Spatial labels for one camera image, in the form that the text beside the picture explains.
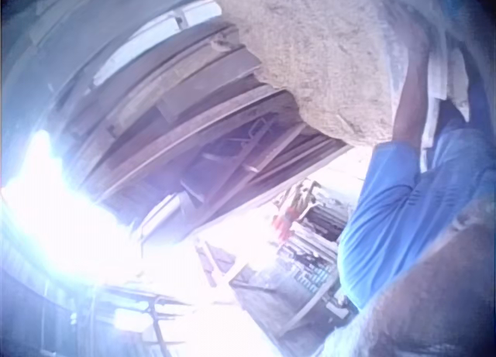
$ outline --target man's arm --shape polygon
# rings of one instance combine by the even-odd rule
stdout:
[[[405,86],[396,111],[393,141],[407,142],[420,149],[427,118],[428,57],[409,57]]]
[[[408,49],[408,70],[393,125],[393,141],[420,149],[427,118],[427,75],[430,41],[426,21],[406,6],[387,0],[386,15]]]

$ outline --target man's hand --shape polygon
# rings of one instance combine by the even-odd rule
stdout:
[[[427,20],[397,0],[384,0],[384,9],[391,28],[408,49],[408,57],[428,58],[431,39]]]

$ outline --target blue shirt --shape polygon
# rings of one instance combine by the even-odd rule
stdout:
[[[415,264],[470,201],[494,193],[495,186],[495,149],[476,129],[443,133],[425,173],[409,144],[377,146],[339,244],[338,269],[348,298],[363,309]]]

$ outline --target wooden board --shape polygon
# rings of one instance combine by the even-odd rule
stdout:
[[[231,33],[236,32],[234,28],[229,30]],[[219,38],[222,38],[222,32],[208,36],[182,51],[127,92],[81,147],[71,165],[72,183],[80,185],[112,144],[150,110],[164,92],[205,65],[225,56],[226,52],[219,52],[211,45],[212,41]]]
[[[131,156],[126,162],[116,167],[111,173],[101,174],[96,171],[88,181],[88,190],[90,193],[96,194],[100,199],[105,199],[132,178],[140,177],[144,173],[152,170],[153,166],[170,160],[171,156],[183,153],[184,149],[180,149],[180,152],[175,155],[173,154],[173,151],[174,149],[178,149],[180,144],[191,138],[195,133],[207,129],[210,125],[215,124],[228,115],[234,114],[237,111],[255,104],[258,101],[262,101],[276,93],[276,89],[264,85],[254,88],[231,100],[225,101],[220,105],[216,105],[214,108],[197,115],[191,120],[177,126],[164,136],[161,136],[159,139],[143,148],[139,153]],[[252,119],[253,112],[247,114],[246,117]],[[191,140],[188,142],[186,148],[190,149],[192,146],[199,143],[198,138]]]
[[[268,177],[284,170],[291,164],[297,163],[302,158],[315,152],[317,149],[321,149],[324,146],[331,146],[333,143],[334,139],[327,138],[326,136],[316,136],[300,146],[282,153],[278,158],[270,163],[261,175],[257,176],[253,180],[252,184],[266,180]]]
[[[226,204],[208,224],[204,224],[202,229],[219,224],[231,214],[241,214],[251,208],[258,208],[266,204],[280,193],[304,180],[308,175],[329,164],[351,148],[351,146],[348,146],[344,142],[336,140],[334,147],[320,149],[318,152],[302,159],[301,162],[288,167],[278,175],[268,178],[263,183],[250,185]]]
[[[268,144],[265,150],[254,160],[253,165],[257,170],[262,170],[270,161],[286,148],[306,127],[305,123],[299,123],[284,131],[272,143]],[[214,201],[198,209],[198,213],[192,219],[193,228],[206,223],[224,204],[236,196],[254,177],[254,172],[246,172],[243,169],[234,176],[231,182],[226,184],[223,194],[219,195]]]
[[[76,109],[79,115],[71,119],[67,131],[75,136],[84,136],[115,107],[126,92],[153,70],[182,50],[212,34],[226,31],[228,27],[229,24],[222,20],[212,20],[186,29],[146,51],[81,100]]]
[[[197,74],[171,88],[163,97],[160,110],[166,116],[179,116],[210,93],[252,74],[260,61],[246,48],[233,51]]]

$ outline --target red object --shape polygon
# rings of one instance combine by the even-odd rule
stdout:
[[[298,212],[291,206],[284,214],[275,217],[272,226],[278,233],[279,242],[286,242],[291,237],[291,226],[296,219],[298,219]]]

